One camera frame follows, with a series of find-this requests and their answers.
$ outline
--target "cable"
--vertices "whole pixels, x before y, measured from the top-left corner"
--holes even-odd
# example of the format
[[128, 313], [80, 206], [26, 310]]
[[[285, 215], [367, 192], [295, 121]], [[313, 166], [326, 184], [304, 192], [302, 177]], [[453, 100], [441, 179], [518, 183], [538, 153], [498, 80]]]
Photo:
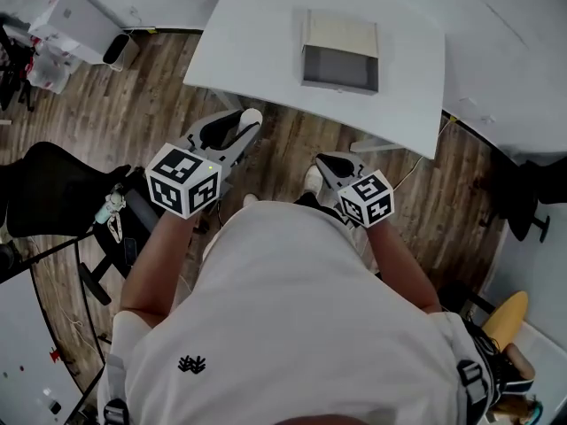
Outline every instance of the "cable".
[[221, 200], [216, 203], [216, 217], [219, 220], [219, 225], [221, 226], [221, 228], [224, 227], [224, 223], [222, 223], [221, 220]]
[[[451, 122], [451, 120], [449, 120], [447, 123], [445, 123], [445, 126], [439, 131], [438, 134], [438, 138], [441, 137], [441, 134], [443, 134], [443, 131], [447, 128], [447, 126], [449, 126], [449, 123]], [[413, 167], [411, 167], [411, 170], [406, 174], [406, 176], [404, 176], [400, 182], [398, 182], [398, 184], [395, 185], [395, 187], [393, 188], [394, 191], [401, 186], [401, 184], [416, 170], [417, 166], [419, 165], [419, 163], [421, 162], [421, 160], [423, 159], [423, 156], [420, 156], [420, 158], [416, 161], [416, 163], [414, 164]]]
[[187, 281], [185, 279], [183, 279], [183, 277], [181, 277], [181, 276], [179, 276], [179, 278], [182, 280], [183, 283], [185, 283], [185, 286], [187, 287], [187, 290], [189, 290], [189, 293], [192, 293], [193, 290], [191, 289], [191, 287], [189, 286]]
[[100, 348], [100, 343], [98, 342], [97, 332], [95, 330], [95, 324], [92, 322], [92, 316], [90, 316], [89, 303], [87, 302], [87, 292], [85, 291], [85, 283], [82, 281], [81, 275], [79, 274], [79, 267], [81, 265], [81, 257], [79, 255], [79, 244], [74, 244], [74, 261], [77, 266], [77, 278], [79, 279], [79, 284], [81, 285], [82, 303], [85, 306], [87, 312], [87, 318], [89, 319], [90, 333], [95, 340], [95, 345], [97, 346], [98, 357], [100, 358], [103, 365], [106, 363], [105, 354]]
[[142, 18], [140, 17], [140, 14], [138, 13], [138, 9], [134, 5], [130, 6], [130, 16], [132, 16], [133, 18], [136, 18], [140, 21], [140, 27], [144, 26], [144, 23], [142, 22]]
[[[39, 255], [42, 251], [40, 251], [39, 246], [37, 245], [37, 243], [35, 242], [35, 239], [32, 236], [28, 236], [28, 238], [31, 240], [32, 243], [34, 243], [35, 249], [37, 250], [37, 254]], [[63, 315], [65, 316], [65, 318], [71, 323], [71, 325], [73, 326], [73, 328], [75, 329], [75, 331], [77, 332], [79, 338], [92, 350], [94, 351], [96, 354], [98, 354], [98, 351], [95, 349], [95, 347], [90, 344], [89, 342], [87, 342], [84, 337], [82, 336], [81, 332], [79, 331], [78, 328], [84, 328], [84, 324], [82, 324], [82, 321], [73, 321], [69, 315], [66, 313], [65, 309], [63, 308], [63, 306], [61, 305], [61, 299], [59, 298], [59, 293], [57, 292], [57, 284], [55, 282], [55, 279], [53, 278], [53, 274], [51, 273], [50, 267], [47, 265], [47, 263], [45, 262], [45, 259], [42, 259], [43, 265], [45, 267], [45, 270], [47, 271], [47, 275], [50, 278], [51, 281], [51, 285], [53, 285], [53, 289], [55, 290], [55, 297], [57, 298], [57, 302], [59, 305], [59, 309], [61, 310], [61, 312], [63, 313]]]

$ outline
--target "power cord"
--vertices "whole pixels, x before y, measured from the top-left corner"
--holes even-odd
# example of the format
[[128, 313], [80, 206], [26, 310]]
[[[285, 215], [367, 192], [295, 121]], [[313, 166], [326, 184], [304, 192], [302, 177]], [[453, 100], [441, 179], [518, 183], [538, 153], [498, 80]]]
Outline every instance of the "power cord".
[[[445, 123], [445, 126], [443, 126], [443, 128], [439, 131], [438, 138], [441, 137], [441, 134], [443, 134], [443, 131], [447, 128], [447, 126], [449, 126], [450, 122], [451, 122], [451, 120], [449, 120], [447, 123]], [[423, 159], [423, 156], [420, 156], [420, 158], [416, 161], [414, 166], [411, 167], [411, 170], [406, 174], [406, 176], [404, 176], [401, 179], [401, 181], [398, 182], [398, 184], [395, 185], [395, 187], [393, 188], [394, 190], [396, 190], [399, 186], [401, 186], [401, 184], [416, 170], [417, 166], [419, 165], [419, 163], [421, 162], [422, 159]]]
[[[28, 236], [28, 238], [31, 240], [31, 242], [34, 244], [35, 249], [37, 250], [37, 254], [39, 255], [42, 251], [40, 251], [39, 246], [37, 245], [37, 243], [35, 242], [35, 239], [32, 236]], [[82, 321], [74, 321], [72, 320], [69, 315], [67, 314], [67, 312], [65, 311], [65, 309], [63, 308], [63, 306], [61, 305], [61, 299], [59, 298], [59, 293], [57, 292], [57, 284], [55, 282], [55, 279], [53, 278], [53, 274], [51, 273], [50, 267], [47, 265], [47, 263], [45, 262], [45, 259], [42, 259], [43, 262], [43, 266], [45, 267], [45, 270], [47, 271], [47, 275], [50, 278], [51, 281], [51, 285], [53, 286], [53, 289], [55, 290], [55, 297], [57, 298], [57, 302], [59, 305], [59, 309], [61, 310], [61, 312], [63, 313], [63, 316], [65, 316], [65, 318], [69, 321], [69, 323], [71, 323], [71, 325], [73, 326], [73, 328], [76, 330], [77, 334], [79, 335], [79, 338], [92, 350], [94, 351], [97, 355], [98, 355], [98, 350], [95, 349], [95, 347], [90, 344], [89, 342], [87, 342], [85, 340], [85, 338], [82, 336], [81, 332], [79, 331], [79, 328], [84, 328], [84, 324], [82, 324]]]
[[222, 200], [219, 200], [216, 204], [216, 217], [219, 220], [219, 225], [222, 228], [222, 227], [224, 227], [224, 223], [222, 222], [222, 219], [221, 219], [221, 201]]
[[187, 287], [187, 290], [189, 290], [189, 294], [191, 294], [193, 292], [193, 290], [191, 289], [191, 287], [189, 286], [189, 284], [187, 283], [187, 281], [185, 279], [183, 279], [182, 276], [179, 276], [179, 278], [182, 280], [183, 283], [185, 283], [185, 286]]

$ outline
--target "chair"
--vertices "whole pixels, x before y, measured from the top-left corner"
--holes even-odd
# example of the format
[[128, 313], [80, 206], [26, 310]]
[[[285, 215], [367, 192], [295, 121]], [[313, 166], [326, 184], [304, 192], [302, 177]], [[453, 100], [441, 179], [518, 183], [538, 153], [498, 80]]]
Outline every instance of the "chair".
[[518, 241], [523, 241], [535, 225], [541, 230], [540, 242], [543, 243], [549, 229], [550, 219], [545, 221], [535, 217], [543, 184], [536, 181], [532, 170], [518, 166], [511, 159], [499, 152], [493, 153], [494, 174], [488, 190], [492, 195], [493, 212], [487, 221], [481, 221], [489, 227], [497, 215], [507, 219], [512, 234]]
[[0, 66], [0, 71], [3, 71], [0, 79], [0, 107], [2, 107], [2, 110], [6, 110], [14, 93], [19, 91], [23, 84], [18, 102], [23, 103], [25, 99], [27, 110], [33, 112], [35, 108], [31, 105], [32, 86], [26, 80], [26, 68], [33, 61], [35, 51], [32, 48], [20, 46], [17, 42], [12, 43], [4, 31], [3, 25], [4, 23], [0, 21], [0, 44], [8, 54], [10, 62], [7, 65]]
[[93, 235], [89, 231], [98, 209], [130, 166], [103, 174], [53, 143], [32, 146], [23, 159], [0, 167], [0, 224], [12, 237], [75, 236], [31, 259], [0, 272], [0, 283], [34, 263]]
[[567, 203], [567, 158], [562, 158], [549, 166], [538, 166], [527, 161], [520, 166], [523, 175], [535, 185], [538, 199], [544, 205]]
[[[506, 349], [516, 337], [524, 320], [528, 295], [525, 291], [509, 297], [498, 307], [490, 304], [474, 291], [469, 289], [464, 282], [456, 281], [449, 283], [438, 291], [439, 302], [449, 312], [460, 314], [467, 300], [476, 305], [480, 310], [488, 313], [488, 318], [482, 325], [482, 331], [493, 341], [502, 354], [503, 363], [500, 365], [496, 376], [500, 378], [499, 392], [501, 395], [525, 394], [532, 387], [533, 378], [524, 379], [517, 368], [508, 360]], [[465, 321], [465, 327], [469, 332], [475, 333], [476, 326]]]
[[[95, 223], [93, 234], [105, 253], [105, 257], [92, 272], [84, 263], [79, 265], [79, 276], [102, 305], [108, 305], [111, 302], [106, 291], [100, 285], [100, 280], [105, 275], [106, 270], [110, 265], [114, 265], [122, 277], [126, 279], [139, 252], [145, 246], [151, 231], [164, 212], [163, 208], [151, 201], [142, 168], [134, 169], [131, 174], [124, 178], [121, 185], [121, 192], [126, 197], [126, 207], [120, 210], [122, 240], [117, 243], [105, 224]], [[200, 224], [195, 231], [203, 233], [207, 229], [204, 224]]]

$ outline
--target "chair leg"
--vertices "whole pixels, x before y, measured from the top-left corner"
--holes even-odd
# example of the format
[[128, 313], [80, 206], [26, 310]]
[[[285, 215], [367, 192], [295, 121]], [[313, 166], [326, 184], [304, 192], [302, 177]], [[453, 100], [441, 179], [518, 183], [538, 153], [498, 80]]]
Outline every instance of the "chair leg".
[[488, 227], [490, 227], [490, 226], [492, 225], [492, 223], [493, 223], [493, 221], [494, 221], [494, 219], [496, 218], [497, 215], [498, 215], [498, 210], [493, 209], [493, 210], [490, 212], [490, 216], [488, 216], [488, 220], [481, 220], [478, 224], [479, 224], [481, 227], [486, 227], [486, 228], [488, 228]]
[[539, 220], [537, 217], [533, 216], [532, 224], [535, 225], [537, 228], [541, 230], [540, 236], [540, 243], [543, 243], [546, 240], [546, 236], [548, 235], [549, 230], [549, 216], [546, 218], [546, 221]]
[[111, 264], [112, 261], [110, 260], [110, 257], [104, 257], [92, 273], [84, 263], [79, 265], [79, 276], [81, 277], [81, 280], [97, 301], [102, 305], [109, 305], [111, 303], [110, 297], [106, 294], [105, 289], [99, 283], [100, 279], [102, 279], [103, 275], [105, 275]]
[[488, 314], [495, 309], [494, 305], [484, 300], [461, 281], [455, 281], [444, 286], [438, 291], [438, 296], [441, 305], [453, 313], [460, 313], [467, 300]]
[[31, 93], [32, 93], [32, 84], [29, 81], [24, 81], [24, 87], [22, 88], [21, 93], [19, 94], [18, 102], [23, 103], [25, 98], [28, 112], [33, 112], [35, 110], [35, 107], [31, 105], [31, 101], [32, 101]]

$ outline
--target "strap buckle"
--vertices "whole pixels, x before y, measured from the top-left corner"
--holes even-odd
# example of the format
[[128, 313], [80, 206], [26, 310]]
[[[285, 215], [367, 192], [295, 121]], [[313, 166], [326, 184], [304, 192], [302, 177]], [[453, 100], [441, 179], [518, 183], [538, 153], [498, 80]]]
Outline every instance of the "strap buckle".
[[105, 425], [129, 425], [130, 415], [126, 403], [120, 398], [110, 400], [105, 406]]
[[461, 360], [457, 364], [462, 386], [467, 391], [471, 405], [486, 399], [486, 386], [482, 379], [482, 367], [472, 360]]

